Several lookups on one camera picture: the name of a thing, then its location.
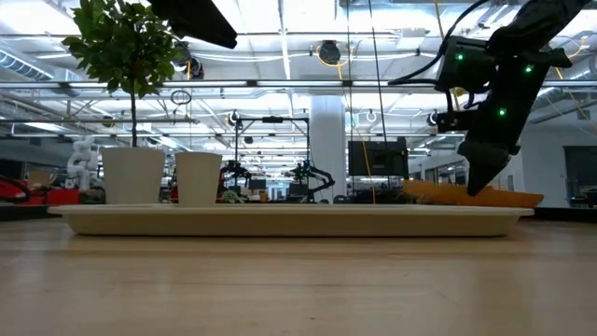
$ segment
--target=white robot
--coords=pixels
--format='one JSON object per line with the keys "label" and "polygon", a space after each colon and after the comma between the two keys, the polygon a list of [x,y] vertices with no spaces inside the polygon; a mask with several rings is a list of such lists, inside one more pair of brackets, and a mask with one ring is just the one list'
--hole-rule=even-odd
{"label": "white robot", "polygon": [[91,151],[91,145],[95,139],[92,136],[83,136],[80,140],[75,141],[73,149],[75,152],[68,160],[66,171],[68,172],[68,181],[75,181],[78,179],[78,189],[80,191],[89,190],[90,188],[90,172],[95,172],[98,164],[98,155]]}

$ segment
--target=desk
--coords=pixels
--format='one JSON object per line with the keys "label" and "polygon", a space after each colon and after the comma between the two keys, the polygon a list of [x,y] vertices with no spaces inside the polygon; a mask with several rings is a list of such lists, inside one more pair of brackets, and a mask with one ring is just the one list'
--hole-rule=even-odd
{"label": "desk", "polygon": [[0,223],[0,334],[597,334],[597,227],[487,239],[74,236]]}

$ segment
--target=green leaves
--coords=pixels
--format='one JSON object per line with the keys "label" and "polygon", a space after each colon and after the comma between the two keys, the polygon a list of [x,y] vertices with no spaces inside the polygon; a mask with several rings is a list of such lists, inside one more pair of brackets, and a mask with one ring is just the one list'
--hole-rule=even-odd
{"label": "green leaves", "polygon": [[73,12],[81,37],[62,42],[79,60],[78,68],[107,83],[110,92],[159,94],[157,87],[174,75],[176,50],[151,7],[123,0],[80,0],[80,5]]}

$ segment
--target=tree trunk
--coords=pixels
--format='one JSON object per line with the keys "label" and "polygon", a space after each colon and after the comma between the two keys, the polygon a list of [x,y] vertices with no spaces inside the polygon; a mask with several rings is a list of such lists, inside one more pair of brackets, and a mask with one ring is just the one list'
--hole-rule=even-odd
{"label": "tree trunk", "polygon": [[137,147],[137,106],[134,98],[134,80],[131,81],[131,119],[132,119],[132,146]]}

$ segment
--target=white tray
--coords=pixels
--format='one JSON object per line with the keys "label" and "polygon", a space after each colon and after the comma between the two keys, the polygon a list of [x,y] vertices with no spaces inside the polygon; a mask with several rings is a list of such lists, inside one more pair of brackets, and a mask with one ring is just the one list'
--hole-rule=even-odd
{"label": "white tray", "polygon": [[51,207],[90,235],[151,236],[500,236],[530,209],[439,205],[230,204]]}

